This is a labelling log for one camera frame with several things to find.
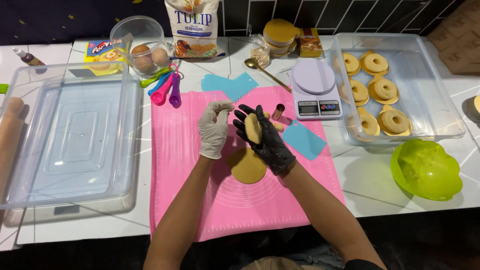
hand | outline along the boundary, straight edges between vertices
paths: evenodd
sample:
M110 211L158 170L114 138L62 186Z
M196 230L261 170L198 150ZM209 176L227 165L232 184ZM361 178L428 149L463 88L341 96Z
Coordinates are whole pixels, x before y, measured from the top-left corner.
M278 175L295 161L296 157L285 146L272 122L265 117L261 105L257 106L257 110L254 110L246 105L240 104L239 109L246 114L255 113L257 115L258 122L262 126L262 142L258 145L247 138L245 124L243 123L247 116L239 110L235 110L234 113L240 121L237 119L233 120L233 124L238 128L237 135L250 144L252 150L263 159L274 175Z
M228 115L234 108L229 99L212 101L207 105L198 121L202 140L200 155L213 160L222 157L222 148L227 140Z

clear plastic container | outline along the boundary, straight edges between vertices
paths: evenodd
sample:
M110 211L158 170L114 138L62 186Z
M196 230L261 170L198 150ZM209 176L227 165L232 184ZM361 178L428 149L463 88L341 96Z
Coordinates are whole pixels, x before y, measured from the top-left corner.
M383 78L392 81L398 89L399 99L391 104L394 109L404 112L412 124L412 132L407 136L389 136L380 131L378 136L367 135L357 112L351 91L345 91L347 98L342 100L343 120L346 124L345 139L355 145L399 144L403 141L420 138L442 140L461 138L466 131L465 124L450 99L443 82L433 65L420 37L412 34L369 34L339 33L326 52L328 64L337 70L336 83L351 89L344 65L333 65L332 59L338 57L343 63L341 52L347 52L360 59L367 50L374 50L386 58L389 71ZM373 76L360 70L351 79L365 86ZM370 97L363 105L375 118L383 110L383 104Z
M115 64L127 70L124 62ZM128 72L75 77L88 70L85 65L15 71L0 124L9 99L17 97L25 103L25 125L0 209L105 199L130 191L141 91ZM37 74L39 68L47 71Z
M170 63L162 26L150 17L132 16L119 21L110 32L110 41L112 47L139 74L154 74ZM132 53L132 50L138 45L145 45L149 49L140 53ZM126 46L127 52L122 49L123 46ZM167 56L166 61L163 61L164 58L156 57L163 54L160 50L164 50Z

green plastic bowl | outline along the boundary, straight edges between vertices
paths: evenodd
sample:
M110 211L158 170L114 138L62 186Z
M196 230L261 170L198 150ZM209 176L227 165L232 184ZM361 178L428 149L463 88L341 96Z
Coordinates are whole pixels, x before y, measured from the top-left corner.
M399 145L390 170L400 187L425 199L448 201L463 187L458 162L432 141L412 139Z

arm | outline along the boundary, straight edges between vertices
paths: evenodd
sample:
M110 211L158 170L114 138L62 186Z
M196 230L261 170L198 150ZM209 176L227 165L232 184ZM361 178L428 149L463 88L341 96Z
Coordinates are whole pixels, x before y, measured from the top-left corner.
M228 133L231 100L210 102L198 121L200 157L192 172L158 223L144 263L144 270L177 270L197 233L200 211L210 172Z
M235 110L239 120L233 121L237 135L250 144L274 175L280 175L312 226L340 251L344 262L358 258L386 269L357 219L296 161L273 124L265 118L262 106L254 110L241 104L239 108L246 114L256 114L262 126L262 143L257 145L247 138L243 123L246 115L239 110Z
M183 256L197 233L200 210L214 162L204 156L198 158L153 233L144 270L180 269Z
M280 177L315 230L340 252L344 262L363 259L386 269L357 219L298 161L292 162Z

black nitrile glove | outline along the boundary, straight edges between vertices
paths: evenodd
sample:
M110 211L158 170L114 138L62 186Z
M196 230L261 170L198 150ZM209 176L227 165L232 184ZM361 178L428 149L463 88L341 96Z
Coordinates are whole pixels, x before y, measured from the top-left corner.
M247 138L245 124L243 123L247 115L239 110L235 110L234 113L240 121L233 120L233 124L238 128L237 135L250 144L252 150L263 159L274 175L278 175L295 160L295 156L287 149L273 124L265 117L261 105L257 106L256 111L243 104L239 105L239 109L247 115L251 113L257 115L258 122L262 126L262 143L258 145Z

